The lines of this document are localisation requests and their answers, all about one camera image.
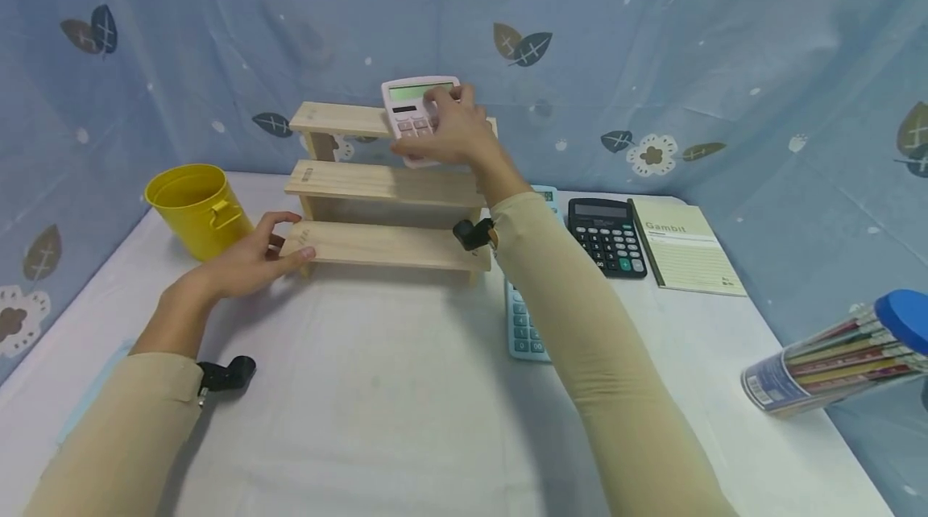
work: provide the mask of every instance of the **blue lid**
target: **blue lid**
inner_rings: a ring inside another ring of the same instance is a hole
[[[878,299],[873,310],[898,341],[919,354],[928,354],[928,296],[896,290]]]

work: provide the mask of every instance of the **table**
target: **table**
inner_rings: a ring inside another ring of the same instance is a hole
[[[298,210],[286,176],[230,181],[252,217]],[[564,211],[580,195],[562,192]],[[193,265],[149,212],[2,384],[3,515],[19,514],[105,360]],[[324,265],[310,283],[220,304],[202,359],[248,354],[257,375],[245,394],[209,403],[161,510],[606,515],[554,370],[508,357],[499,267],[476,287],[462,281]],[[651,275],[612,286],[741,515],[892,515],[823,412],[775,420],[741,393],[740,370],[780,348],[750,299],[661,290]]]

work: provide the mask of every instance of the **pink calculator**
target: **pink calculator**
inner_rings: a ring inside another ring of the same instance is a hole
[[[387,118],[393,136],[397,139],[404,137],[421,137],[432,134],[438,128],[438,112],[432,102],[426,103],[422,96],[426,90],[434,86],[445,86],[451,90],[460,85],[454,77],[415,77],[391,80],[380,85],[383,92],[383,106],[387,109]],[[429,167],[440,164],[438,161],[423,159],[421,157],[403,157],[403,162],[409,168]]]

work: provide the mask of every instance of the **calculator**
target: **calculator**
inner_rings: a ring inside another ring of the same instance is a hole
[[[610,199],[570,199],[570,234],[607,278],[641,279],[648,274],[637,236],[635,210]]]
[[[426,103],[423,100],[426,90],[435,86],[451,90],[458,85],[460,82],[456,77],[400,78],[381,84],[380,93],[383,95],[383,106],[390,119],[393,137],[402,139],[432,134],[438,127],[438,112],[432,102]],[[403,162],[414,169],[440,164],[417,156],[405,156]]]
[[[543,185],[532,185],[532,188],[544,197],[548,207],[563,223],[564,218],[560,208],[557,207],[557,189]],[[508,279],[506,279],[506,340],[509,354],[513,358],[536,362],[551,361],[538,330],[532,326],[532,316],[525,308],[523,297]]]

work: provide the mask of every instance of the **arm sleeve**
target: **arm sleeve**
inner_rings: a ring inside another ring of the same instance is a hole
[[[517,286],[578,408],[613,515],[735,515],[608,280],[536,193],[491,210]]]
[[[154,515],[200,417],[202,375],[178,354],[123,359],[48,464],[25,515]]]

